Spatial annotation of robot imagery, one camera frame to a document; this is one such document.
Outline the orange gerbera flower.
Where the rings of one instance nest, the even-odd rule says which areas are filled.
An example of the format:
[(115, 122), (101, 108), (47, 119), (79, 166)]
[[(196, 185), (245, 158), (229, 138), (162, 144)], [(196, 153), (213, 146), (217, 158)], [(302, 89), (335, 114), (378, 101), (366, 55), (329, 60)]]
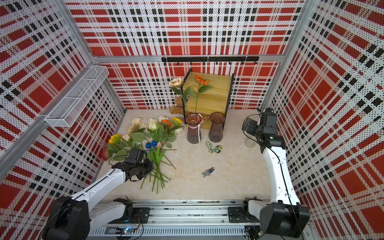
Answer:
[(203, 79), (199, 75), (194, 76), (195, 82), (198, 84), (197, 91), (194, 91), (193, 89), (189, 90), (189, 95), (194, 98), (195, 100), (195, 113), (197, 113), (197, 106), (198, 106), (198, 100), (199, 96), (208, 90), (211, 90), (213, 87), (210, 85), (209, 80)]

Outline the cream rose flower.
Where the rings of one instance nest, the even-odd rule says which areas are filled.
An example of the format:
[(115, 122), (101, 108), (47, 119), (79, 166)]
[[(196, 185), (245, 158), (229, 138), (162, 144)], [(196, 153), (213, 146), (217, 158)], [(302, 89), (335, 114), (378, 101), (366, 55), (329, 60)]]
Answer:
[(182, 78), (175, 78), (169, 82), (169, 87), (173, 91), (173, 93), (176, 94), (176, 97), (181, 97), (183, 99), (183, 107), (184, 107), (183, 116), (186, 117), (189, 114), (189, 111), (187, 108), (189, 93), (187, 92), (187, 89), (182, 90), (183, 85), (184, 85), (184, 80)]

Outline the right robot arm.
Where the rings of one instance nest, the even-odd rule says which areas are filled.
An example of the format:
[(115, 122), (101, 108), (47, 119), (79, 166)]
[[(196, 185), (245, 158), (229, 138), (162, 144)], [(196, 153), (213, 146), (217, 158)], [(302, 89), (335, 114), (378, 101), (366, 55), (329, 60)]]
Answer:
[(246, 229), (250, 240), (259, 240), (264, 235), (304, 239), (304, 230), (310, 220), (308, 207), (301, 204), (290, 177), (287, 163), (287, 146), (284, 138), (278, 135), (278, 116), (272, 108), (259, 113), (260, 120), (248, 116), (242, 126), (243, 134), (260, 146), (267, 164), (271, 186), (269, 204), (253, 198), (246, 199), (243, 216), (248, 220), (258, 220), (260, 227)]

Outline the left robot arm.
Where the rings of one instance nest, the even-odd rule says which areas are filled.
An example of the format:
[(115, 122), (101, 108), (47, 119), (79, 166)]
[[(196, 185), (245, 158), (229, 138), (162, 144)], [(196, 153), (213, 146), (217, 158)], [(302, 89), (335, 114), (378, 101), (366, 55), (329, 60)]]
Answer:
[(95, 206), (112, 190), (127, 181), (138, 182), (154, 169), (147, 152), (132, 149), (122, 162), (99, 180), (70, 197), (54, 201), (49, 218), (39, 235), (42, 240), (85, 240), (89, 233), (114, 220), (136, 219), (133, 202), (117, 198), (99, 210)]

